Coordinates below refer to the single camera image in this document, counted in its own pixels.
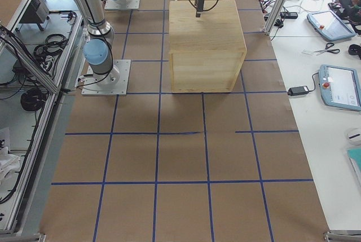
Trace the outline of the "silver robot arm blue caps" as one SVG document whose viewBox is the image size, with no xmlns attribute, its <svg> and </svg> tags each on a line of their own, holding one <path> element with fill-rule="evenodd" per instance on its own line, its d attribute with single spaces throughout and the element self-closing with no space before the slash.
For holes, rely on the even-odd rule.
<svg viewBox="0 0 361 242">
<path fill-rule="evenodd" d="M 196 17 L 204 12 L 205 0 L 195 0 L 193 7 Z M 85 44 L 83 54 L 93 70 L 92 85 L 100 87 L 114 87 L 120 79 L 120 71 L 112 57 L 112 40 L 114 32 L 106 21 L 102 0 L 76 0 L 76 4 L 83 8 L 81 13 L 87 20 L 87 31 L 91 39 Z"/>
</svg>

